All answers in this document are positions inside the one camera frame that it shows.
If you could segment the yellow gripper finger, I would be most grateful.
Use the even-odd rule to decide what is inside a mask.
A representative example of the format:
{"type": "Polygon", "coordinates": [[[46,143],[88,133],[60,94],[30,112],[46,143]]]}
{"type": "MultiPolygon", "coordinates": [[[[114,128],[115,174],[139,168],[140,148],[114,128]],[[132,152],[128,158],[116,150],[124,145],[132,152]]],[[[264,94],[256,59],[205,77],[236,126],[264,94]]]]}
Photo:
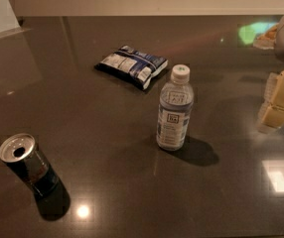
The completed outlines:
{"type": "Polygon", "coordinates": [[[257,120],[257,130],[269,134],[284,125],[284,70],[271,72],[266,82],[264,102],[257,120]]]}

